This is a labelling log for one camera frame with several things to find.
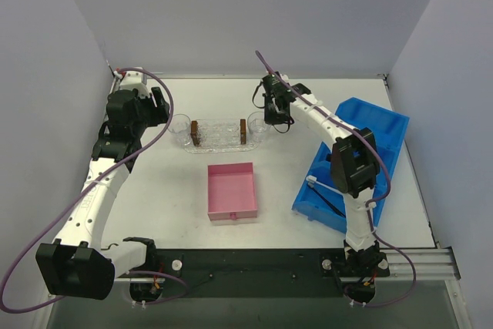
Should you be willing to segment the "clear plastic cup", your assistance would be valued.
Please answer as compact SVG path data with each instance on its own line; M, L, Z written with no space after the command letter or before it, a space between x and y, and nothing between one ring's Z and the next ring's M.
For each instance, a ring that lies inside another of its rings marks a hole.
M185 114L176 114L168 128L168 131L180 146L188 146L192 142L190 130L191 119Z
M246 123L250 138L255 143L261 143L266 139L267 134L270 131L270 125L264 120L264 113L262 111L251 113L247 118Z

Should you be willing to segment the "brown wooden holder block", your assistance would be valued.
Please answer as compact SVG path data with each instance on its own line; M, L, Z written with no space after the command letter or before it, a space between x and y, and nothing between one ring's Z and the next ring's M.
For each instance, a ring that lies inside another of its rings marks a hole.
M200 146L200 131L197 120L193 120L190 126L190 137L194 146Z
M245 119L240 120L240 144L247 144L247 121Z

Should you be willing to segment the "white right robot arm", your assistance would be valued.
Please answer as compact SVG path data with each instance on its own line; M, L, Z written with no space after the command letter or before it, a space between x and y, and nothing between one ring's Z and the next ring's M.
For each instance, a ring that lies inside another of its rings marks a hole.
M373 202L381 159L374 134L338 118L302 84L291 86L269 74L263 87L264 120L270 125L305 124L330 148L330 178L342 194L346 215L344 253L347 265L363 272L384 259L374 235Z

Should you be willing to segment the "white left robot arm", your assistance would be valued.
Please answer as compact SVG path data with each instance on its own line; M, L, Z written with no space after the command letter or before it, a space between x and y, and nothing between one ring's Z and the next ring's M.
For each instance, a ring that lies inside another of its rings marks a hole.
M165 124L169 103L160 88L119 89L108 95L106 119L92 148L81 199L51 243L39 245L35 259L50 294L102 300L113 281L134 269L153 274L158 257L126 240L102 250L102 234L117 194L142 152L149 127Z

